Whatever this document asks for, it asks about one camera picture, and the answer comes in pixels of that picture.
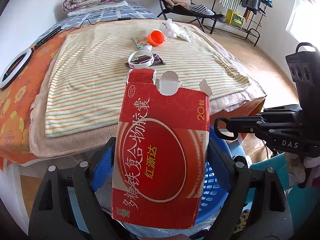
striped blanket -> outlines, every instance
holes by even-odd
[[[162,20],[127,20],[70,33],[61,46],[49,82],[45,117],[47,137],[58,137],[118,122],[129,55],[137,50],[133,37],[148,28],[158,28]],[[156,65],[157,76],[173,70],[185,88],[199,90],[206,79],[211,99],[250,85],[212,41],[196,27],[178,24],[191,42],[170,39],[152,49],[166,65]]]

white wristband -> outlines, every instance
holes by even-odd
[[[134,58],[139,57],[139,56],[149,56],[151,59],[149,59],[147,62],[141,63],[141,64],[134,64],[131,62]],[[135,51],[128,58],[129,67],[134,68],[134,69],[150,67],[154,61],[155,61],[155,59],[153,57],[153,54],[151,52],[145,51],[145,50]]]

wooden floor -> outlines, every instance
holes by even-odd
[[[213,33],[210,36],[250,70],[267,94],[265,108],[299,103],[297,90],[291,81],[261,49],[246,41],[223,34]],[[253,163],[267,159],[263,142],[253,134],[245,138],[243,148]]]

white tissue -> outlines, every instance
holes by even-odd
[[[178,25],[173,23],[171,19],[167,19],[164,24],[161,24],[159,30],[167,39],[179,37],[191,42],[188,34],[184,30],[181,30]]]

yellow box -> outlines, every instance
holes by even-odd
[[[244,17],[240,14],[231,11],[230,9],[227,11],[225,23],[237,27],[239,29],[242,28],[244,23]]]

